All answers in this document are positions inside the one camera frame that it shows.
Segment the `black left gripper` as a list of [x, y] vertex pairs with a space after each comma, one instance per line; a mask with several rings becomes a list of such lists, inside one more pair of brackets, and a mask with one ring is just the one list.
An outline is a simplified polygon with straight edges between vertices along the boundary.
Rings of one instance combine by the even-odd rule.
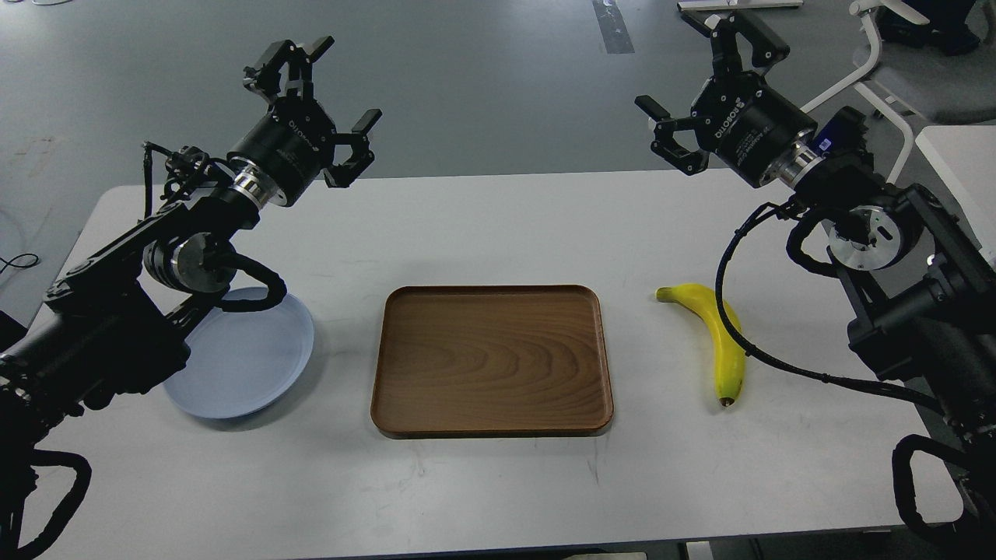
[[[234, 166], [252, 164], [278, 188], [275, 205], [289, 207], [321, 171], [328, 188], [348, 188], [373, 163], [369, 134], [383, 117], [371, 107], [350, 132], [337, 132], [321, 105], [274, 105], [280, 99], [313, 100], [313, 66], [335, 45], [323, 36], [309, 44], [271, 43], [256, 64], [244, 68], [243, 88], [270, 105], [266, 116], [228, 152]], [[335, 146], [351, 149], [335, 163]]]

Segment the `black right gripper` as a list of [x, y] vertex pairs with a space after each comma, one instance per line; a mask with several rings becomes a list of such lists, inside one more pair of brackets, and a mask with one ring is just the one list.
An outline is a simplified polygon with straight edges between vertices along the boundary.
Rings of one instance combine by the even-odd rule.
[[[775, 178], [774, 164], [817, 128], [808, 114], [762, 77], [789, 57], [791, 47], [748, 12], [683, 12], [682, 20], [709, 40], [712, 77], [694, 100], [689, 117], [673, 117], [648, 95], [634, 99], [652, 123], [650, 149], [686, 175], [706, 170], [710, 152], [750, 187], [764, 187]], [[750, 46], [756, 73], [745, 72], [740, 37]], [[694, 131], [700, 148], [684, 148], [675, 139], [677, 131]]]

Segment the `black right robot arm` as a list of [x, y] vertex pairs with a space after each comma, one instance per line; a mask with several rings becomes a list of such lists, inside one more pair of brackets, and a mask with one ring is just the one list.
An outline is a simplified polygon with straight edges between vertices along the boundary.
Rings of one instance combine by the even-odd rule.
[[[926, 187], [899, 188], [874, 171], [864, 114], [843, 107], [819, 128], [769, 86], [767, 72], [790, 48], [763, 21], [744, 12], [684, 20], [709, 40], [712, 73], [688, 117], [673, 117], [651, 96], [634, 100], [654, 124], [651, 151], [687, 175], [715, 155], [750, 187], [778, 180], [792, 195], [758, 206], [735, 231], [713, 288], [661, 288], [658, 300], [704, 319], [719, 369], [750, 355], [940, 415], [958, 446], [910, 435], [894, 447], [897, 512], [911, 533], [953, 558], [992, 559], [994, 266]], [[875, 380], [787, 364], [741, 333], [724, 276], [738, 244], [772, 216], [794, 221], [786, 252], [796, 265], [842, 284], [856, 315], [850, 350]]]

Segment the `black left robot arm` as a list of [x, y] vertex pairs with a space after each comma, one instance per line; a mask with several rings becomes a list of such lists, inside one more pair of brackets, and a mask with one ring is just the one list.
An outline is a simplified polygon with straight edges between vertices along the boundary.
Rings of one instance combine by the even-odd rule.
[[287, 296], [276, 272], [233, 247], [265, 205], [289, 207], [316, 177], [346, 188], [374, 161], [367, 110], [338, 131], [314, 98], [314, 64], [334, 45], [271, 44], [244, 70], [263, 118], [223, 159], [186, 146], [165, 156], [163, 205], [47, 288], [50, 322], [2, 351], [2, 557], [34, 559], [54, 544], [88, 492], [77, 453], [41, 450], [51, 429], [119, 394], [145, 394], [190, 358], [186, 340], [209, 312], [269, 310]]

